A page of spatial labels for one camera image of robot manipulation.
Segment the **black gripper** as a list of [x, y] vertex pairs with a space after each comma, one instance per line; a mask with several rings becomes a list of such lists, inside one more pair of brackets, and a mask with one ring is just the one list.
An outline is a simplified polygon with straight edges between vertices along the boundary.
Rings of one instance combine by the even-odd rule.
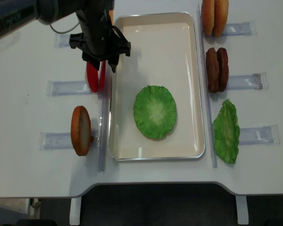
[[71, 34], [70, 48], [82, 51], [82, 59], [100, 69], [100, 63], [107, 60], [113, 73], [119, 56], [131, 54], [131, 43], [111, 23], [109, 11], [114, 9], [113, 0], [84, 0], [82, 8], [76, 11], [81, 33]]

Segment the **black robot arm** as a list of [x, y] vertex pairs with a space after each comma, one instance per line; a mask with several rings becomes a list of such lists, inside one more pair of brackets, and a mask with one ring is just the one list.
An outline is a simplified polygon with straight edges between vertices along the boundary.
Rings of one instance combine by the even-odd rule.
[[113, 8], [112, 0], [0, 0], [0, 39], [33, 20], [50, 25], [76, 13], [82, 32], [70, 36], [70, 47], [96, 69], [107, 60], [115, 71], [119, 56], [130, 56], [131, 43], [113, 26]]

